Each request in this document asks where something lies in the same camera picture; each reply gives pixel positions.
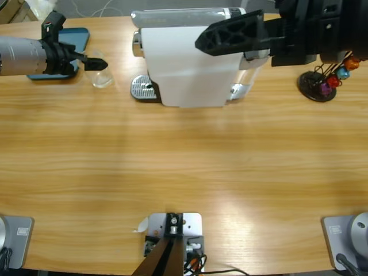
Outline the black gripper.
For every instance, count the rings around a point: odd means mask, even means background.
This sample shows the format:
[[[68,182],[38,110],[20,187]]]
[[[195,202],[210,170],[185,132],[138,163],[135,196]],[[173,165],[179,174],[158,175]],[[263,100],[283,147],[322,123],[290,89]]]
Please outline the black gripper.
[[[48,75],[75,75],[74,66],[71,64],[74,60],[84,61],[86,71],[102,71],[108,63],[96,57],[87,57],[76,52],[75,46],[59,42],[47,42],[40,40],[42,48],[46,53],[46,69],[43,74]]]
[[[280,18],[264,22],[263,10],[209,25],[195,47],[211,55],[261,51],[273,46],[273,66],[340,63],[347,52],[367,60],[367,1],[276,1]]]

